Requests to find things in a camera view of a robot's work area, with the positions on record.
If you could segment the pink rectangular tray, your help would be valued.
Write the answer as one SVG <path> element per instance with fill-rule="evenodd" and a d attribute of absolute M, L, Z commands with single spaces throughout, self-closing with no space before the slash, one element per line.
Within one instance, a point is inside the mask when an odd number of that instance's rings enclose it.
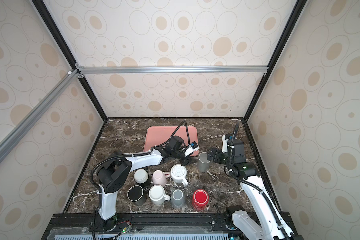
<path fill-rule="evenodd" d="M 144 152 L 148 151 L 151 147 L 155 145 L 159 145 L 171 136 L 173 131 L 176 129 L 176 126 L 169 127 L 149 127 L 146 134 Z M 198 134 L 196 127 L 188 126 L 190 141 L 196 142 L 198 145 Z M 184 126 L 180 127 L 180 129 L 175 133 L 175 136 L 181 137 L 185 144 L 188 145 L 186 129 Z M 191 157 L 195 157 L 199 154 L 199 150 L 192 153 Z"/>

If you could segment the white mug with handle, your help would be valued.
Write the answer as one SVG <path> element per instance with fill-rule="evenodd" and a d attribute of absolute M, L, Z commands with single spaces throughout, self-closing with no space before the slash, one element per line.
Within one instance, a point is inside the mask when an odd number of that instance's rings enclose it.
<path fill-rule="evenodd" d="M 186 167 L 180 165 L 180 164 L 177 164 L 177 165 L 174 165 L 172 168 L 171 168 L 171 177 L 173 179 L 173 181 L 176 183 L 176 184 L 183 184 L 184 186 L 187 186 L 189 183 L 186 179 L 186 176 L 187 176 L 187 169 Z"/>

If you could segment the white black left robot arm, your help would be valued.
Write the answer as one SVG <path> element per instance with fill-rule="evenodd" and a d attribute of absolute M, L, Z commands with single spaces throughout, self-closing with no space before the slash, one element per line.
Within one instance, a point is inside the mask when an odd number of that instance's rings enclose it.
<path fill-rule="evenodd" d="M 90 182 L 94 185 L 99 196 L 99 209 L 95 217 L 100 217 L 99 222 L 104 231 L 111 231 L 116 227 L 116 202 L 119 190 L 126 182 L 129 173 L 135 173 L 136 185 L 128 191 L 128 199 L 141 206 L 150 198 L 155 205 L 161 205 L 171 200 L 166 194 L 164 186 L 167 178 L 172 177 L 176 182 L 185 186 L 186 165 L 190 162 L 192 154 L 199 150 L 197 142 L 184 144 L 179 136 L 170 136 L 164 143 L 151 147 L 147 152 L 135 154 L 122 154 L 115 152 L 108 159 L 97 164 L 90 173 Z M 157 170 L 149 176 L 145 168 L 158 166 L 169 158 L 179 159 L 180 164 L 174 165 L 170 172 Z"/>

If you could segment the tall grey mug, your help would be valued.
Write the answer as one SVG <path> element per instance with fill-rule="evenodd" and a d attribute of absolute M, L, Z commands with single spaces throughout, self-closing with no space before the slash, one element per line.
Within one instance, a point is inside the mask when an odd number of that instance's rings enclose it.
<path fill-rule="evenodd" d="M 197 168 L 199 172 L 206 173 L 211 165 L 211 161 L 208 160 L 208 154 L 206 152 L 199 153 Z"/>

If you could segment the pale pink mug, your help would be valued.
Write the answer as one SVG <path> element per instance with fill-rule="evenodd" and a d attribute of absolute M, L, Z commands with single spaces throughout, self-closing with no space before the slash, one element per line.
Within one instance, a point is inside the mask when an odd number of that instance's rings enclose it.
<path fill-rule="evenodd" d="M 170 172 L 163 172 L 161 170 L 156 170 L 152 176 L 153 184 L 164 187 L 167 184 L 167 178 L 169 178 L 170 176 L 171 176 Z"/>

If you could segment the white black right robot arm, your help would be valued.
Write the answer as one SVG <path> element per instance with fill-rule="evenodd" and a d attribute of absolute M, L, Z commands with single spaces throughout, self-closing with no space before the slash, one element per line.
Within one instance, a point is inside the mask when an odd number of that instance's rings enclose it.
<path fill-rule="evenodd" d="M 253 220 L 241 207 L 229 207 L 227 227 L 239 229 L 249 240 L 302 240 L 277 211 L 258 168 L 247 162 L 243 141 L 232 136 L 223 136 L 222 141 L 221 149 L 210 149 L 208 160 L 225 166 L 226 175 L 236 180 L 246 193 L 258 218 Z"/>

